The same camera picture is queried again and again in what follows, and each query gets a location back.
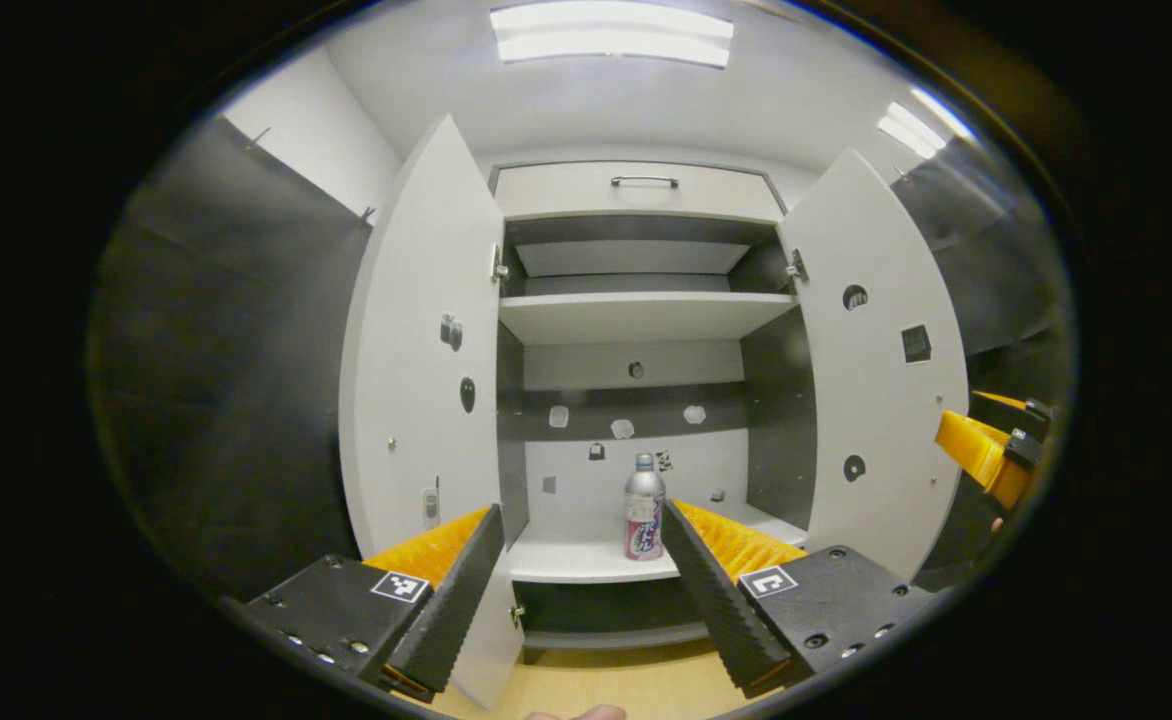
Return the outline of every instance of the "door hinge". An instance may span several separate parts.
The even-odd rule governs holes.
[[[791,250],[791,264],[786,265],[786,274],[800,278],[800,281],[809,281],[809,272],[804,269],[804,259],[800,258],[798,249]]]
[[[502,264],[502,245],[499,243],[493,244],[493,267],[491,269],[491,274],[489,277],[493,278],[493,281],[505,281],[510,276],[510,269]]]

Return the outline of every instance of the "ceiling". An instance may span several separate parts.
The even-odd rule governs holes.
[[[886,60],[816,18],[792,22],[728,0],[680,4],[732,20],[722,70],[646,57],[503,64],[489,11],[509,4],[381,4],[329,41],[338,73],[400,156],[444,113],[476,155],[582,143],[701,147],[823,172],[854,147],[886,177],[919,161],[877,131],[891,100],[950,136]]]

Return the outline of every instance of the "drawer handle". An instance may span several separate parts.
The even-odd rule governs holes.
[[[616,176],[612,181],[613,186],[619,186],[619,184],[622,184],[624,179],[659,179],[670,183],[670,186],[679,186],[679,181],[676,178],[668,178],[665,176]]]

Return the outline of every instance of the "drawer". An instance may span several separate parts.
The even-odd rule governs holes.
[[[674,178],[622,179],[626,176]],[[755,223],[783,212],[764,174],[674,163],[581,161],[500,168],[495,197],[509,220],[556,215],[687,215]]]

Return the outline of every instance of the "open cabinet door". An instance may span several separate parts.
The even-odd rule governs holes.
[[[457,124],[441,118],[380,209],[345,332],[339,447],[363,557],[500,502],[493,251],[504,224]],[[454,666],[470,697],[497,698],[515,666],[513,603],[503,548]]]
[[[778,225],[813,359],[816,480],[809,546],[847,544],[912,579],[941,532],[958,466],[934,437],[967,413],[965,347],[914,220],[846,150]]]

